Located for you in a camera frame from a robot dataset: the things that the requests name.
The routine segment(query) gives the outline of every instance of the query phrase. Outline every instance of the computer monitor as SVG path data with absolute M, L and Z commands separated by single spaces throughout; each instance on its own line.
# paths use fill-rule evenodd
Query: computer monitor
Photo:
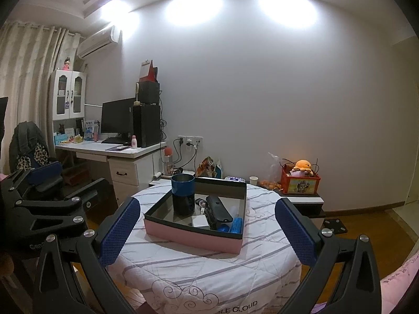
M 130 140 L 129 133 L 133 132 L 133 106 L 135 98 L 104 102 L 102 105 L 102 133 L 120 133 L 121 140 L 115 144 Z

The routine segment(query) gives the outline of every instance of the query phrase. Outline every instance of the white bedsheet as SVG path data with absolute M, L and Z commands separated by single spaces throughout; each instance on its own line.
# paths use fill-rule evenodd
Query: white bedsheet
M 149 236 L 144 213 L 170 185 L 138 193 L 141 216 L 110 275 L 138 289 L 159 314 L 278 311 L 300 281 L 301 264 L 274 214 L 279 196 L 248 185 L 243 246 L 239 255 L 184 246 Z

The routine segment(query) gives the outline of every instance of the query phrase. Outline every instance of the air conditioner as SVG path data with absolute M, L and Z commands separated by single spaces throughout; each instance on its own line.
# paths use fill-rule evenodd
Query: air conditioner
M 119 41 L 121 30 L 116 26 L 110 26 L 100 30 L 84 40 L 77 49 L 77 55 L 84 59 L 89 54 L 96 52 Z

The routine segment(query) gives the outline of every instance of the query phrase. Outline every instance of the pink box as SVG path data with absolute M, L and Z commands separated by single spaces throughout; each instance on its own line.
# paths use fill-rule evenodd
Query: pink box
M 221 199 L 227 211 L 235 209 L 243 219 L 246 213 L 246 183 L 208 178 L 195 178 L 195 199 L 208 195 Z M 200 209 L 196 205 L 195 213 Z M 187 246 L 223 253 L 239 254 L 243 235 L 191 226 L 190 216 L 177 216 L 173 211 L 172 192 L 165 194 L 144 214 L 147 234 Z

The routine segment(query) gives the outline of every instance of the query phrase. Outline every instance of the red box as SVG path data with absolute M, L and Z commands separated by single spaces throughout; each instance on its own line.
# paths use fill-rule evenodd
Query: red box
M 292 177 L 288 173 L 294 166 L 285 164 L 282 167 L 281 187 L 282 192 L 288 195 L 316 195 L 320 176 L 314 174 L 313 177 Z

